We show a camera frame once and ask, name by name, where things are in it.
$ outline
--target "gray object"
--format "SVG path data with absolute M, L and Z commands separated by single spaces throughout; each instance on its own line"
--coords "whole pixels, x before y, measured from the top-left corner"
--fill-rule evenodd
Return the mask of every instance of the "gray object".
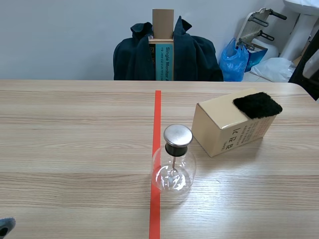
M 261 8 L 259 11 L 251 12 L 248 14 L 240 33 L 236 39 L 236 45 L 244 45 L 247 49 L 254 50 L 255 47 L 252 44 L 253 39 L 261 36 L 269 41 L 274 41 L 275 38 L 266 34 L 263 30 L 269 26 L 267 22 L 269 15 L 273 15 L 282 20 L 286 20 L 287 17 L 281 15 L 272 9 Z
M 0 219 L 0 239 L 5 238 L 15 227 L 14 218 Z
M 181 124 L 172 124 L 164 131 L 165 141 L 177 148 L 186 147 L 193 140 L 193 134 L 189 128 Z

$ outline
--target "sink pedestal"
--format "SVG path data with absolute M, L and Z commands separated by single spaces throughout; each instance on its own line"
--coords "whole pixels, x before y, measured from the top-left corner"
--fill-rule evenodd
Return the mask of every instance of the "sink pedestal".
M 293 61 L 301 55 L 317 19 L 317 16 L 300 14 L 299 21 L 280 57 Z

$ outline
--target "blue plastic bag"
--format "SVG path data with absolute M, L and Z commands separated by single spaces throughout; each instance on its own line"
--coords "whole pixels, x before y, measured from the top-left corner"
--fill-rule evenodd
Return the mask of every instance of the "blue plastic bag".
M 223 72 L 224 81 L 242 81 L 248 63 L 248 57 L 248 51 L 244 46 L 243 49 L 236 49 L 236 40 L 233 38 L 223 50 L 219 63 L 220 69 Z

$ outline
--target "red tape line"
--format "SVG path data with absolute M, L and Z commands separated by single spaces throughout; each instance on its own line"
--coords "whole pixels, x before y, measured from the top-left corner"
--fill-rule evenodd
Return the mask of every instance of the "red tape line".
M 160 148 L 161 91 L 155 91 L 153 153 Z M 160 157 L 154 162 L 154 168 L 160 167 Z M 150 234 L 149 239 L 160 239 L 160 190 L 151 185 Z

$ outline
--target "black fuzzy pad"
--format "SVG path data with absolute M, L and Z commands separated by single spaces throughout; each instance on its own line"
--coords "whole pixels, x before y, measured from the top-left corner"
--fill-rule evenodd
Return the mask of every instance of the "black fuzzy pad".
M 283 108 L 264 92 L 234 99 L 233 103 L 251 119 L 275 116 L 283 111 Z

